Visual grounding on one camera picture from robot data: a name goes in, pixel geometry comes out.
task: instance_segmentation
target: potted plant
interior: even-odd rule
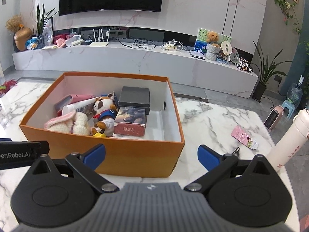
[[[42,10],[42,16],[41,16],[41,11],[40,11],[39,5],[37,6],[37,34],[38,34],[37,48],[38,49],[41,49],[45,46],[45,40],[44,40],[44,36],[43,36],[43,30],[44,30],[45,25],[47,24],[47,22],[50,18],[52,18],[55,14],[58,13],[58,12],[56,12],[51,16],[51,14],[56,9],[56,8],[53,8],[52,10],[50,10],[49,12],[47,12],[45,14],[44,3],[42,5],[42,7],[43,7],[43,10]]]
[[[286,25],[288,25],[289,19],[292,19],[292,20],[294,19],[296,21],[293,23],[293,26],[294,26],[293,30],[298,33],[298,36],[300,36],[300,34],[302,33],[301,25],[299,24],[299,21],[297,19],[297,16],[294,10],[296,3],[289,3],[287,0],[274,0],[274,1],[275,1],[275,4],[277,4],[279,8],[281,9],[281,12],[285,15],[284,22]]]
[[[285,74],[284,72],[282,71],[278,71],[278,70],[275,70],[277,68],[278,65],[280,64],[283,64],[283,63],[290,63],[292,61],[283,61],[283,62],[279,62],[279,63],[275,63],[275,59],[280,55],[280,53],[283,51],[283,49],[281,51],[278,52],[278,54],[274,57],[274,59],[272,60],[272,62],[270,63],[270,65],[268,64],[268,54],[266,55],[266,58],[264,57],[264,54],[263,54],[263,50],[262,50],[262,47],[261,45],[259,44],[259,47],[255,44],[254,42],[254,45],[255,45],[255,48],[256,48],[256,51],[257,53],[259,54],[259,57],[260,57],[260,61],[261,61],[261,65],[259,68],[257,66],[257,68],[259,69],[259,73],[260,73],[260,80],[257,84],[257,87],[254,91],[254,94],[252,95],[252,98],[255,99],[256,101],[260,102],[261,101],[261,98],[266,90],[266,83],[268,82],[268,80],[275,74],[280,74],[282,76],[287,76],[287,74]]]
[[[32,35],[31,29],[24,27],[23,19],[21,15],[14,15],[12,18],[7,20],[5,27],[8,31],[11,31],[14,33],[13,37],[13,47],[14,51],[24,51],[26,49],[25,43],[29,39],[29,37]],[[25,35],[25,41],[20,41],[19,38],[16,38],[16,36],[19,36],[21,32],[30,32],[30,34]]]

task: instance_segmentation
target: teddy bear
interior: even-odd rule
[[[99,97],[93,106],[93,121],[95,123],[92,128],[92,135],[104,133],[106,137],[114,134],[114,120],[118,109],[113,102],[113,94]]]
[[[88,117],[84,113],[69,112],[60,117],[52,118],[44,125],[45,130],[89,135]]]
[[[219,44],[217,44],[217,41],[219,40],[219,36],[216,32],[208,32],[207,33],[207,39],[206,42],[215,46],[215,47],[220,47]]]

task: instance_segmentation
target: wall outlet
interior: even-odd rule
[[[275,81],[279,82],[279,84],[281,83],[282,81],[282,77],[278,76],[278,75],[275,75],[275,78],[274,78]]]

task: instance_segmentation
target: white thermos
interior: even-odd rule
[[[293,119],[293,124],[278,142],[273,147],[270,153],[266,156],[270,164],[276,171],[279,171],[290,158],[309,139],[309,110],[303,109],[299,111]]]

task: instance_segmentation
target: pink case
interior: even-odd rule
[[[61,105],[61,102],[65,101],[68,97],[72,97],[72,98],[70,100],[68,100],[64,105]],[[95,98],[95,96],[94,95],[85,95],[85,94],[69,94],[69,95],[66,95],[59,102],[57,102],[55,104],[55,109],[57,111],[57,115],[58,116],[62,115],[62,108],[65,105],[74,104],[76,102],[84,101],[84,100],[92,99],[92,98]]]
[[[258,143],[255,140],[252,140],[251,136],[247,135],[240,126],[236,126],[233,129],[231,136],[236,138],[238,141],[240,141],[242,144],[244,144],[246,147],[249,147],[250,149],[256,150],[258,147]]]

